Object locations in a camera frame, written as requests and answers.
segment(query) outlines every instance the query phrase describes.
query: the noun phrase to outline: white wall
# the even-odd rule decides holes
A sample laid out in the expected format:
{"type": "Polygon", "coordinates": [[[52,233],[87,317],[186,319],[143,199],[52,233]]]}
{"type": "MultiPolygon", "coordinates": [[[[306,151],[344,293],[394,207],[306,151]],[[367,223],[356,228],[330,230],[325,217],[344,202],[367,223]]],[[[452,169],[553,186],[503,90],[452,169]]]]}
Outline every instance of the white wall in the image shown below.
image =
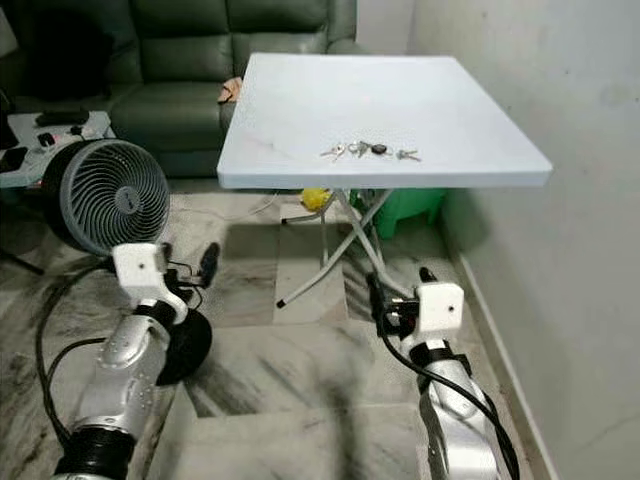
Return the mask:
{"type": "Polygon", "coordinates": [[[640,478],[640,2],[418,0],[554,163],[545,189],[459,192],[445,222],[561,478],[640,478]]]}
{"type": "Polygon", "coordinates": [[[415,0],[358,0],[357,41],[383,55],[407,53],[415,0]]]}

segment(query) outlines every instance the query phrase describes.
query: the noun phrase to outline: black cable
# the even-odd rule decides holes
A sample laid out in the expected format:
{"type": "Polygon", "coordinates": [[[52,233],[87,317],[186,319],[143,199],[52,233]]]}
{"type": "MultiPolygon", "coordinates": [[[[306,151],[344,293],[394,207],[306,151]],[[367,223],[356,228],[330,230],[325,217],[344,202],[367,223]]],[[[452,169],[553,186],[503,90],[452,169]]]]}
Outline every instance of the black cable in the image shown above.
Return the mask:
{"type": "Polygon", "coordinates": [[[44,329],[49,321],[49,317],[51,316],[51,312],[53,312],[54,308],[60,301],[62,297],[64,297],[71,287],[73,287],[76,283],[82,280],[91,272],[102,268],[104,265],[103,262],[87,267],[80,272],[76,273],[73,277],[71,277],[66,283],[64,283],[57,290],[54,290],[53,293],[47,298],[36,314],[36,338],[35,338],[35,354],[36,354],[36,372],[38,374],[38,380],[40,381],[40,387],[42,388],[42,400],[44,403],[44,409],[53,425],[53,429],[58,437],[58,441],[66,448],[69,444],[70,435],[65,426],[62,424],[60,419],[58,418],[58,414],[56,412],[55,405],[53,403],[53,399],[51,398],[51,392],[47,388],[47,372],[45,371],[44,366],[44,354],[42,347],[42,338],[44,335],[44,329]]]}
{"type": "Polygon", "coordinates": [[[497,414],[494,414],[490,409],[488,409],[480,400],[478,400],[473,394],[465,390],[463,387],[458,385],[457,383],[452,382],[448,378],[445,378],[437,373],[430,372],[427,369],[421,368],[415,363],[407,360],[396,348],[391,344],[389,340],[389,335],[387,334],[387,330],[385,327],[384,319],[376,320],[379,324],[380,331],[382,333],[382,341],[384,345],[387,347],[387,350],[393,355],[396,360],[402,363],[405,367],[413,370],[418,375],[423,375],[427,378],[435,382],[439,382],[442,385],[449,387],[451,390],[456,392],[457,394],[463,396],[466,400],[471,402],[478,410],[480,410],[485,417],[493,424],[496,435],[498,437],[498,443],[500,445],[500,449],[502,450],[502,456],[504,457],[505,464],[507,465],[507,469],[509,470],[509,475],[512,480],[520,480],[520,466],[518,465],[518,457],[511,443],[511,439],[507,434],[506,430],[500,423],[500,419],[497,414]]]}
{"type": "Polygon", "coordinates": [[[200,299],[198,300],[198,304],[193,308],[194,310],[197,310],[200,308],[204,300],[202,298],[202,293],[200,292],[200,289],[196,285],[193,286],[193,290],[198,294],[198,298],[200,299]]]}
{"type": "Polygon", "coordinates": [[[191,275],[193,277],[193,269],[191,268],[191,265],[189,265],[188,263],[176,262],[174,260],[168,260],[167,263],[170,263],[171,265],[179,265],[181,267],[188,268],[189,269],[189,275],[191,275]]]}
{"type": "Polygon", "coordinates": [[[106,337],[97,337],[97,338],[87,338],[85,340],[79,340],[77,342],[73,342],[69,345],[67,345],[66,347],[64,347],[60,353],[58,353],[58,355],[56,355],[56,358],[53,359],[53,362],[51,362],[51,365],[49,366],[49,371],[47,372],[47,392],[48,395],[51,395],[51,384],[53,383],[53,376],[56,373],[56,369],[58,368],[58,365],[60,364],[60,362],[62,361],[62,359],[67,355],[67,353],[69,353],[70,351],[78,348],[78,347],[83,347],[85,345],[94,345],[96,343],[102,343],[106,340],[106,337]]]}

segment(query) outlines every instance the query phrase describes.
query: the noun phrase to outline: key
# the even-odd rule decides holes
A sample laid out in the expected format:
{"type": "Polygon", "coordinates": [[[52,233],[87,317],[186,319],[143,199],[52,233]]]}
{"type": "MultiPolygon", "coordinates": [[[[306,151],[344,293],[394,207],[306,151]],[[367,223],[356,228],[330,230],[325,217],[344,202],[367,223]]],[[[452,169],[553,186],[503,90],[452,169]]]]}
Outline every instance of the key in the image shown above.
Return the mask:
{"type": "Polygon", "coordinates": [[[358,158],[362,158],[362,155],[367,153],[367,150],[371,148],[371,144],[367,142],[363,142],[360,140],[359,142],[350,143],[347,149],[353,155],[358,155],[358,158]]]}
{"type": "Polygon", "coordinates": [[[333,161],[335,162],[336,160],[338,160],[338,157],[345,152],[346,149],[347,148],[341,143],[333,147],[328,152],[321,153],[320,156],[326,157],[327,155],[333,155],[333,161]]]}
{"type": "Polygon", "coordinates": [[[396,153],[396,157],[398,157],[398,160],[404,160],[405,158],[409,158],[411,160],[415,160],[416,162],[421,162],[422,159],[416,157],[415,156],[416,153],[418,153],[417,150],[398,150],[398,153],[396,153]]]}
{"type": "Polygon", "coordinates": [[[362,140],[360,140],[358,142],[358,158],[361,158],[362,155],[367,153],[367,150],[369,150],[370,148],[371,148],[371,144],[370,143],[363,142],[362,140]]]}

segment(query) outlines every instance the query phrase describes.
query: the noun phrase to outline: cloth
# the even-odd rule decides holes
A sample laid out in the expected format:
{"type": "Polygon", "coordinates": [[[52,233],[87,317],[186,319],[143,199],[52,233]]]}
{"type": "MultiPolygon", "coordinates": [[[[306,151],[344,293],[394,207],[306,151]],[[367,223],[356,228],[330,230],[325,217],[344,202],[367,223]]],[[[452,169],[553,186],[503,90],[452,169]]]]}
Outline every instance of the cloth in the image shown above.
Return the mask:
{"type": "Polygon", "coordinates": [[[237,102],[242,90],[242,78],[235,77],[222,84],[222,91],[218,97],[218,103],[237,102]]]}

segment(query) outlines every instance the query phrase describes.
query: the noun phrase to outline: black fan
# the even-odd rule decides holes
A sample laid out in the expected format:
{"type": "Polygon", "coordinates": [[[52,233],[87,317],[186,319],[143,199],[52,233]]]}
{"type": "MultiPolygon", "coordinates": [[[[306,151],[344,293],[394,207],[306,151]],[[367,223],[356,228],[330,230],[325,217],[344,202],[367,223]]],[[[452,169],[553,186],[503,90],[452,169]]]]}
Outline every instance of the black fan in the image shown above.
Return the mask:
{"type": "Polygon", "coordinates": [[[121,243],[153,242],[169,217],[169,186],[145,149],[117,139],[72,143],[42,179],[45,216],[65,242],[107,256],[121,243]]]}

